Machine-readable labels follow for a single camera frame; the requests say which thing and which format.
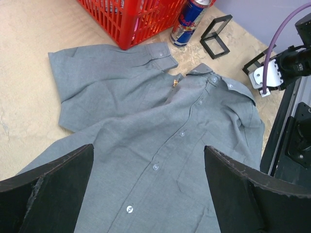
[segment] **shirt pocket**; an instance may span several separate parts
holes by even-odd
[[[177,177],[181,193],[205,206],[208,216],[216,216],[205,173],[204,143],[200,140]]]

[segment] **white bracket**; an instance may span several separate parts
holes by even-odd
[[[271,95],[271,92],[270,92],[270,90],[268,88],[267,88],[267,93],[266,94],[263,93],[263,90],[260,90],[259,93],[260,93],[261,97],[266,97],[266,96]]]
[[[262,79],[263,79],[263,67],[259,67],[254,72],[249,74],[249,78],[252,82],[254,89],[262,88]],[[267,73],[267,86],[278,87],[283,83],[281,73],[278,70],[278,65],[276,60],[273,59],[269,62],[268,73]]]

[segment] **blue can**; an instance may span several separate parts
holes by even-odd
[[[170,35],[171,42],[177,47],[185,46],[212,0],[188,0],[178,17]]]

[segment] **shirt sleeve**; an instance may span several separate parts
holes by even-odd
[[[150,80],[178,65],[166,43],[126,51],[86,46],[49,53],[49,59],[62,105],[59,125],[72,132],[138,111]]]
[[[231,95],[230,100],[224,101],[224,105],[229,109],[227,114],[231,119],[235,119],[231,123],[234,130],[230,135],[239,140],[232,148],[232,154],[228,155],[232,155],[231,157],[240,163],[259,170],[265,126],[256,109],[255,99],[242,83],[225,77],[222,77],[222,80],[228,85],[229,92],[238,93]]]

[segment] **cable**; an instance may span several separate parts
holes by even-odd
[[[266,59],[264,60],[263,63],[263,77],[262,77],[262,92],[263,94],[267,93],[267,74],[268,74],[268,64],[270,61],[270,56],[272,53],[272,49],[273,46],[276,44],[276,40],[278,38],[278,36],[281,34],[282,30],[284,29],[284,27],[286,26],[286,24],[295,16],[297,15],[299,12],[301,12],[302,10],[308,8],[311,6],[311,2],[302,5],[301,7],[299,7],[298,9],[294,10],[289,16],[287,16],[287,18],[282,22],[282,24],[280,25],[280,27],[278,28],[278,30],[276,31],[276,34],[273,36],[272,41],[269,45],[267,54],[266,54]]]

